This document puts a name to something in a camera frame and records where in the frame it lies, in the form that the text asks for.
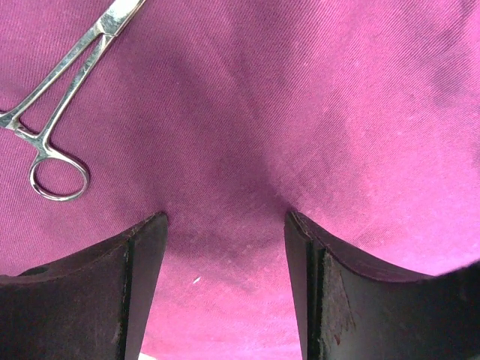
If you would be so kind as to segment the purple cloth wrap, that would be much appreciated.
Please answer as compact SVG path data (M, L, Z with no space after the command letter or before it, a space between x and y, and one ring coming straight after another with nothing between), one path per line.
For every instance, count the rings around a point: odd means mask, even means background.
M166 212L142 349L299 359L293 208L390 263L479 259L477 1L147 1L58 122L91 171L52 202L1 132L1 272Z

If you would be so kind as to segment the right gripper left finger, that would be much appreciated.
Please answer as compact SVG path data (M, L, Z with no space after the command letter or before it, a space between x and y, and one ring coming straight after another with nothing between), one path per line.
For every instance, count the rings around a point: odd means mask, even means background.
M17 276L1 276L2 359L138 359L167 244L157 213Z

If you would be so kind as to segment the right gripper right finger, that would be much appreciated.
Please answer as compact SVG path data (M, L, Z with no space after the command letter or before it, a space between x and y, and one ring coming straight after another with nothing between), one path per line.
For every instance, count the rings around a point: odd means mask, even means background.
M383 261L300 212L284 221L304 359L477 359L479 264L430 276Z

